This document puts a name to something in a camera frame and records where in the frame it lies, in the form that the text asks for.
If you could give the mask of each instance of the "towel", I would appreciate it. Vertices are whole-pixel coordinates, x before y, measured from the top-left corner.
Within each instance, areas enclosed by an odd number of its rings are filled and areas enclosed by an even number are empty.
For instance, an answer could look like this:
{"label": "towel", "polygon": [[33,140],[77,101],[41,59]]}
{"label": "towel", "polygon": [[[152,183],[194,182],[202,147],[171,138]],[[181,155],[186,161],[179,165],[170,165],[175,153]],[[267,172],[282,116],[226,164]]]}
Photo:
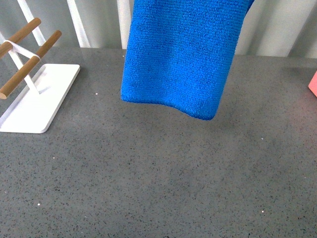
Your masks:
{"label": "towel", "polygon": [[135,0],[121,99],[211,120],[253,0]]}

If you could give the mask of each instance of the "countertop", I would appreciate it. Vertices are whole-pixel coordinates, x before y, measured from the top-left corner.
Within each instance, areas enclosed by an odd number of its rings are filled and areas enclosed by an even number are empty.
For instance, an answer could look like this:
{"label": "countertop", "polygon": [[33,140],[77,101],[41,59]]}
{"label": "countertop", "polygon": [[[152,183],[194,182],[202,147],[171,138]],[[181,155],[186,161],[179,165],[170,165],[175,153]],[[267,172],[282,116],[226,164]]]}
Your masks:
{"label": "countertop", "polygon": [[47,132],[0,133],[0,237],[317,237],[316,59],[236,56],[202,121],[121,101],[124,54],[53,48],[37,67],[81,70]]}

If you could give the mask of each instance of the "wooden rod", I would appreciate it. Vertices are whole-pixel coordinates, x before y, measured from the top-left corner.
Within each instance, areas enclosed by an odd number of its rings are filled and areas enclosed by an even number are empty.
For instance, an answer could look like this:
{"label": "wooden rod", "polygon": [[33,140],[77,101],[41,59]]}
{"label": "wooden rod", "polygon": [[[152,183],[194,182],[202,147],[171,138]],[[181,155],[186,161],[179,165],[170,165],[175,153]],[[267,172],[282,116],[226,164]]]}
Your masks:
{"label": "wooden rod", "polygon": [[[28,34],[30,34],[36,27],[41,24],[41,20],[39,18],[34,18],[28,24],[26,24],[23,28],[21,28],[18,32],[16,32],[13,36],[11,36],[8,40],[14,43],[19,43],[22,41]],[[12,44],[9,42],[4,42],[0,45],[0,59],[8,53],[13,48]]]}
{"label": "wooden rod", "polygon": [[[55,31],[54,34],[39,48],[36,54],[42,58],[49,49],[60,38],[61,32]],[[7,99],[18,84],[31,72],[31,70],[40,62],[36,56],[30,58],[17,73],[0,89],[0,99]]]}

